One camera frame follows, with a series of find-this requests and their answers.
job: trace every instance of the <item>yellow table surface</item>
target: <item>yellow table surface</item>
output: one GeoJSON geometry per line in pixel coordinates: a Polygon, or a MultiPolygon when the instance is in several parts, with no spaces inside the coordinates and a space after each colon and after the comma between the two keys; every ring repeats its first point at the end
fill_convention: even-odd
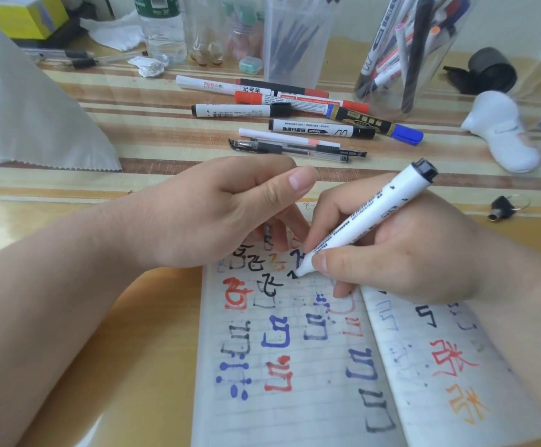
{"type": "MultiPolygon", "coordinates": [[[[80,45],[103,51],[88,39],[80,45]]],[[[367,44],[331,40],[319,88],[333,98],[350,98],[367,44]]],[[[447,64],[463,65],[451,54],[447,64]]],[[[541,118],[541,85],[529,94],[533,63],[518,64],[525,81],[521,108],[527,125],[541,118]]],[[[46,70],[75,97],[115,145],[122,173],[0,166],[0,248],[88,204],[137,191],[197,162],[230,155],[227,138],[239,122],[192,118],[194,103],[231,103],[229,96],[186,92],[176,74],[231,81],[235,65],[171,68],[145,80],[126,64],[66,73],[46,70]]],[[[421,146],[384,137],[343,143],[368,150],[368,160],[319,167],[321,181],[311,199],[341,182],[400,170],[426,157],[442,172],[434,191],[486,223],[489,204],[500,195],[524,194],[531,207],[512,220],[489,224],[503,235],[541,250],[541,168],[511,176],[490,157],[479,138],[460,131],[472,97],[461,96],[437,75],[408,124],[422,129],[421,146]]],[[[248,127],[264,123],[244,120],[248,127]]],[[[533,135],[541,148],[541,133],[533,135]]],[[[20,443],[40,446],[188,446],[200,314],[201,269],[159,269],[138,279],[117,301],[101,327],[74,360],[20,443]]],[[[541,446],[541,440],[532,445],[541,446]]]]}

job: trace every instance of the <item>person's right hand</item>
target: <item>person's right hand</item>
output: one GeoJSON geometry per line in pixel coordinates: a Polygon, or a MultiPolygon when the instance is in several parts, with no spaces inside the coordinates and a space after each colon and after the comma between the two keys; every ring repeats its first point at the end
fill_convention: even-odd
{"type": "MultiPolygon", "coordinates": [[[[304,252],[315,248],[393,176],[357,180],[323,192],[304,252]]],[[[455,303],[472,297],[483,278],[485,231],[425,191],[355,246],[326,249],[313,256],[312,264],[338,280],[335,297],[363,284],[418,303],[455,303]]]]}

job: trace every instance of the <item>notebook page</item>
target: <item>notebook page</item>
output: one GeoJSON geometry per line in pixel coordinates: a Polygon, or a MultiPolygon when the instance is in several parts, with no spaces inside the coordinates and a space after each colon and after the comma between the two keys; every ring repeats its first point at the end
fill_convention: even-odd
{"type": "Polygon", "coordinates": [[[294,279],[289,244],[205,267],[192,446],[406,446],[361,293],[294,279]]]}
{"type": "Polygon", "coordinates": [[[541,438],[540,411],[467,305],[362,293],[410,446],[541,438]]]}

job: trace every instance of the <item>green bottle label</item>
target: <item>green bottle label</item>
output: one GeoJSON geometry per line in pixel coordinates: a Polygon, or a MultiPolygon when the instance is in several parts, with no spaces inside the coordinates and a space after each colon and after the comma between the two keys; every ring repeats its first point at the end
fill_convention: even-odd
{"type": "Polygon", "coordinates": [[[179,0],[134,0],[134,4],[143,17],[171,18],[182,13],[179,0]]]}

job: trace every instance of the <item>striped tablecloth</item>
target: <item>striped tablecloth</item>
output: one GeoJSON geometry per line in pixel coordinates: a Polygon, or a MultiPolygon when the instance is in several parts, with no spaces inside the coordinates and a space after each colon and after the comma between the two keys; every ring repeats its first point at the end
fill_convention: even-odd
{"type": "MultiPolygon", "coordinates": [[[[45,68],[69,95],[78,100],[115,145],[123,166],[120,173],[40,169],[30,165],[0,166],[0,200],[96,202],[161,182],[201,161],[233,155],[229,138],[240,126],[267,130],[261,119],[196,119],[190,106],[197,103],[232,103],[232,97],[182,90],[177,74],[225,82],[241,75],[237,70],[174,67],[157,79],[140,77],[127,64],[78,72],[45,68]]],[[[349,164],[296,160],[318,167],[320,181],[310,193],[316,198],[341,182],[398,171],[425,157],[440,170],[433,190],[468,213],[486,213],[500,195],[522,194],[531,200],[527,216],[541,216],[541,168],[525,175],[510,175],[499,167],[487,144],[459,128],[471,110],[472,97],[459,95],[435,79],[406,121],[425,132],[424,141],[410,147],[384,136],[373,141],[343,139],[343,146],[365,149],[369,158],[349,164]]],[[[335,99],[350,99],[353,80],[320,81],[335,99]]],[[[541,119],[541,89],[520,101],[527,126],[541,119]]],[[[541,133],[534,143],[541,150],[541,133]]]]}

